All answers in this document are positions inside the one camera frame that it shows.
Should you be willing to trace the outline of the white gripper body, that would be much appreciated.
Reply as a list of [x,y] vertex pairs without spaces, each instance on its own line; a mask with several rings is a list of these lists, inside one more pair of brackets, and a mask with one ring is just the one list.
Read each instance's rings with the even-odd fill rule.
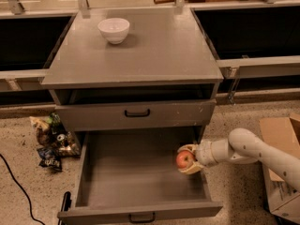
[[197,145],[195,151],[196,160],[204,167],[212,167],[218,165],[218,161],[214,156],[215,143],[209,140],[202,140]]

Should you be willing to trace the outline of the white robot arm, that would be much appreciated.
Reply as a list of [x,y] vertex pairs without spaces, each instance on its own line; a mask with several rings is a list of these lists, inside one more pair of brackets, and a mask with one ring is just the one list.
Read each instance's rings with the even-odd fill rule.
[[176,157],[178,171],[183,174],[194,174],[222,162],[248,164],[256,161],[300,190],[300,159],[263,142],[245,128],[232,130],[227,139],[183,145]]

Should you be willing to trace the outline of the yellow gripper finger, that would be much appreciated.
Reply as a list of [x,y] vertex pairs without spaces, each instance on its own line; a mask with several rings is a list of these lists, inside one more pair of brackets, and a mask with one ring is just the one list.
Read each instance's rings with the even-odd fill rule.
[[188,166],[187,168],[179,169],[179,172],[186,174],[186,175],[191,175],[191,174],[199,172],[203,168],[204,168],[204,166],[202,164],[200,164],[198,161],[193,161],[192,164],[190,166]]
[[195,154],[198,148],[197,144],[186,144],[178,148],[177,152],[189,151],[191,154]]

